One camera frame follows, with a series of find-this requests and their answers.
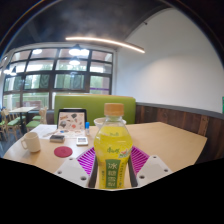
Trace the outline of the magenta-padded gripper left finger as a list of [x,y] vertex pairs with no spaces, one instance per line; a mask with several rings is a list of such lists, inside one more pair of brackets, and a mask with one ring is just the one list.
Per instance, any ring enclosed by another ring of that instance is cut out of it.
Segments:
[[97,179],[97,166],[94,148],[90,148],[77,158],[66,159],[55,175],[84,188],[94,188]]

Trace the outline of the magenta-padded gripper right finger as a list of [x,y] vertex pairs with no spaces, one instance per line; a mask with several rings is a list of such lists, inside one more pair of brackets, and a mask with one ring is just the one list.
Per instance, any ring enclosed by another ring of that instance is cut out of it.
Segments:
[[133,147],[128,161],[132,187],[143,187],[172,173],[158,155],[148,155]]

